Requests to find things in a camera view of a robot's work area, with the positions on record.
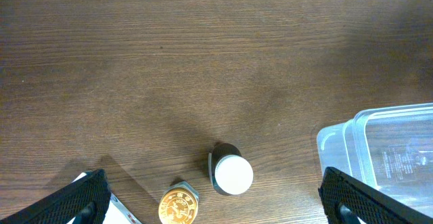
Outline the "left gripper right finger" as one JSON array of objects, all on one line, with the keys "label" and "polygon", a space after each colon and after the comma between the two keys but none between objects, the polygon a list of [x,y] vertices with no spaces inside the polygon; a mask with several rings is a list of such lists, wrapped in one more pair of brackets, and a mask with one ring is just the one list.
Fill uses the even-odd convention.
[{"label": "left gripper right finger", "polygon": [[334,167],[327,167],[319,197],[329,224],[431,223],[422,214]]}]

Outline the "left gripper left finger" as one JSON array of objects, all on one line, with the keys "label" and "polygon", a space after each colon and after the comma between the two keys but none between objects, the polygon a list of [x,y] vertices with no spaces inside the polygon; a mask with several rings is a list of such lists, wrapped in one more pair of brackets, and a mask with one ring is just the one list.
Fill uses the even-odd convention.
[{"label": "left gripper left finger", "polygon": [[2,223],[98,223],[109,208],[110,187],[103,169],[83,177],[34,204],[4,218]]}]

